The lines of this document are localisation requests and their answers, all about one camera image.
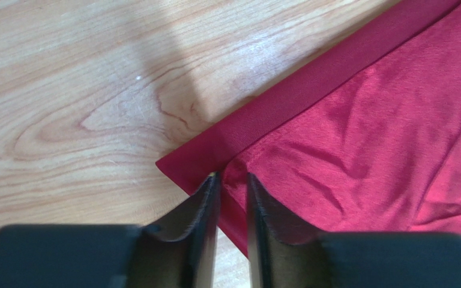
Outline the red cloth napkin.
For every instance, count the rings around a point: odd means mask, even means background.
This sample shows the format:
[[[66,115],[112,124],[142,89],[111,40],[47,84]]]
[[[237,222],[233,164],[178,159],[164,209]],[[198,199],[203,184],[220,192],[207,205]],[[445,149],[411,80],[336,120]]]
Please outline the red cloth napkin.
[[[220,172],[241,251],[249,173],[320,229],[461,234],[461,1],[399,2],[157,167]]]

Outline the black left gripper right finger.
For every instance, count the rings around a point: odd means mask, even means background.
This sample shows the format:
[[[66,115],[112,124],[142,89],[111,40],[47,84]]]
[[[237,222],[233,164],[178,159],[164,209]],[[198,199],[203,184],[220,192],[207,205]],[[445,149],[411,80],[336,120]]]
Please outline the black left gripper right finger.
[[[461,287],[461,236],[327,232],[247,176],[253,287]]]

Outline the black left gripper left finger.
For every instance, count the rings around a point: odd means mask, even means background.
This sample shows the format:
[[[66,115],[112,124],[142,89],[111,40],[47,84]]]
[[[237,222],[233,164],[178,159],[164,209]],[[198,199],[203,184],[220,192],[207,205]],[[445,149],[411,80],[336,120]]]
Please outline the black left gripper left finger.
[[[220,177],[158,220],[0,228],[0,287],[211,287]]]

